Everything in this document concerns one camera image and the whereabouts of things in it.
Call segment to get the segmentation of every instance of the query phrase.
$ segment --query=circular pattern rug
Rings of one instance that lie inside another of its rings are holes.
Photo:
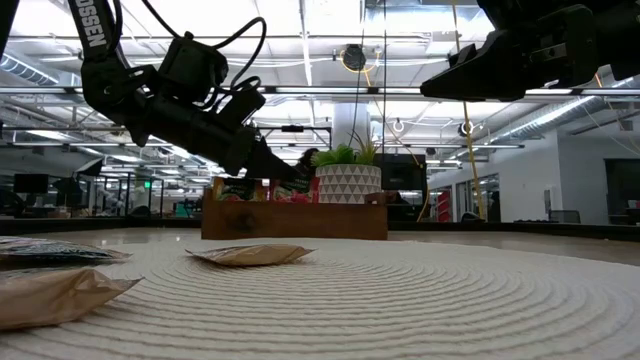
[[[184,252],[317,251],[222,268]],[[145,279],[81,320],[0,333],[1,359],[640,359],[640,268],[485,247],[357,240],[114,247]]]

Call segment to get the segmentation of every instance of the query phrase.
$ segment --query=floor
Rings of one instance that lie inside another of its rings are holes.
[[[96,246],[199,239],[199,229],[114,229],[29,235]],[[640,243],[491,232],[390,232],[390,240],[419,241],[518,250],[640,266]]]

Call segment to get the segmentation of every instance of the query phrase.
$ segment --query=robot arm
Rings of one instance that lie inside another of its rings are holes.
[[[257,90],[259,78],[249,78],[231,90],[220,86],[229,68],[217,49],[230,41],[207,46],[187,32],[172,41],[158,70],[150,65],[132,68],[119,46],[120,1],[114,0],[115,21],[107,0],[69,0],[69,5],[83,47],[85,100],[124,125],[138,146],[152,134],[216,161],[230,175],[241,168],[254,178],[296,174],[271,152],[264,138],[257,137],[255,129],[243,126],[265,103]],[[247,26],[257,22],[266,27],[261,18]],[[207,100],[212,88],[214,95]],[[219,93],[231,98],[220,111],[219,102],[215,103]]]
[[[424,82],[427,97],[514,101],[557,80],[572,87],[611,64],[623,80],[640,73],[640,5],[634,0],[478,0],[491,20],[481,49],[467,46],[451,68]]]

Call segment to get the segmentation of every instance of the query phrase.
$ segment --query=white planter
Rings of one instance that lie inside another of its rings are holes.
[[[382,171],[368,165],[327,165],[316,169],[320,203],[364,204],[365,195],[380,192]]]

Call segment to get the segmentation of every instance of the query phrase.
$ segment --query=wooden crate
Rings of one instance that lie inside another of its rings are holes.
[[[202,239],[257,237],[387,239],[384,205],[215,201],[204,194]]]

